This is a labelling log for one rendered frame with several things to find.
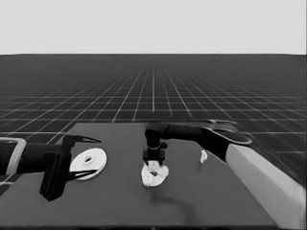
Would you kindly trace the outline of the large thick white disc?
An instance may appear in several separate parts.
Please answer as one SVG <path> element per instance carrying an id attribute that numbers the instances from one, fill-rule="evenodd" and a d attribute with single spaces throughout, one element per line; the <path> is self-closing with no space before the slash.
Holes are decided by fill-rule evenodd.
<path id="1" fill-rule="evenodd" d="M 88 180 L 98 175 L 104 169 L 106 163 L 106 152 L 100 148 L 91 148 L 81 152 L 73 159 L 69 172 L 96 170 L 94 174 L 79 179 Z"/>

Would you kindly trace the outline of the white round carrier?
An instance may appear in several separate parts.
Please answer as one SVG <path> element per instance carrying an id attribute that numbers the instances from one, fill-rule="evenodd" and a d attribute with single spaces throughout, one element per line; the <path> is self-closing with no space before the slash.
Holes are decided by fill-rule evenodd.
<path id="1" fill-rule="evenodd" d="M 151 187 L 157 187 L 157 186 L 161 185 L 166 180 L 167 177 L 165 179 L 163 179 L 158 175 L 158 171 L 159 171 L 160 168 L 162 168 L 162 167 L 159 166 L 159 168 L 156 169 L 156 170 L 150 169 L 151 172 L 148 172 L 148 173 L 142 172 L 142 170 L 141 170 L 141 179 L 142 179 L 143 176 L 151 175 L 153 177 L 153 184 L 152 184 Z"/>

